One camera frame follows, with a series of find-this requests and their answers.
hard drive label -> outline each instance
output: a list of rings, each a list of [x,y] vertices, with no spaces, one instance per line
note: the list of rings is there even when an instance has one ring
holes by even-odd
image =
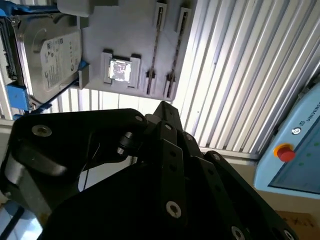
[[[45,41],[41,49],[44,88],[50,91],[77,72],[81,56],[79,31]]]

blue clip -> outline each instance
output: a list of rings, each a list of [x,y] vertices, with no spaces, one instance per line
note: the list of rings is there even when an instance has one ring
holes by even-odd
[[[30,106],[26,87],[10,83],[6,86],[6,90],[12,108],[29,111]]]
[[[10,1],[0,0],[0,16],[11,17],[14,11],[20,11],[27,14],[35,13],[57,13],[59,12],[57,6],[25,6],[15,4]]]

gray mounting plate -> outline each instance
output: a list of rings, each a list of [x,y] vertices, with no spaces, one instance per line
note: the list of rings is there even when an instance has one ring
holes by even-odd
[[[90,64],[90,79],[87,89],[127,94],[171,101],[176,96],[182,64],[187,49],[196,1],[190,2],[189,14],[181,39],[175,83],[169,97],[167,75],[172,70],[179,38],[179,24],[183,0],[171,0],[166,5],[163,28],[161,28],[155,59],[155,79],[150,94],[147,94],[149,78],[146,73],[152,65],[156,39],[158,12],[155,0],[120,0],[118,6],[96,6],[89,17],[89,27],[82,30],[82,57]],[[112,80],[108,83],[110,59],[131,61],[133,83]]]

red emergency stop button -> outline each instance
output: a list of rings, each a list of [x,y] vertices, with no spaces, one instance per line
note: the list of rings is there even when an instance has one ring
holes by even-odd
[[[284,146],[278,149],[276,155],[282,162],[290,162],[296,156],[296,153],[288,146]]]

cardboard box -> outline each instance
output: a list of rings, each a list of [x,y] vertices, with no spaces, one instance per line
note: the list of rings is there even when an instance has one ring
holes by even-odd
[[[299,240],[319,240],[320,229],[315,219],[308,213],[276,211],[277,214],[298,235]]]

